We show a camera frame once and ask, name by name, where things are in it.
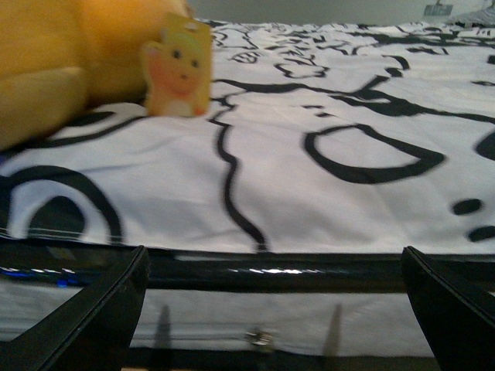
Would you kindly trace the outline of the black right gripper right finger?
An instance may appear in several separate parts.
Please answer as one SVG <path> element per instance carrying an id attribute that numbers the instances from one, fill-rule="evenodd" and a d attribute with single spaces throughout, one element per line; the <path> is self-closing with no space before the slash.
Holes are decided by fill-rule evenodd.
<path id="1" fill-rule="evenodd" d="M 494 369 L 494 296 L 406 247 L 401 274 L 412 310 L 441 370 Z"/>

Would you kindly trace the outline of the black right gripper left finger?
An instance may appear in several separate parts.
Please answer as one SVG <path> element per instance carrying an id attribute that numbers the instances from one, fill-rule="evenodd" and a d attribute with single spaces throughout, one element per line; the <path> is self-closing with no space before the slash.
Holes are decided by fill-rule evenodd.
<path id="1" fill-rule="evenodd" d="M 149 254 L 138 247 L 1 346 L 3 370 L 120 370 L 142 312 Z"/>

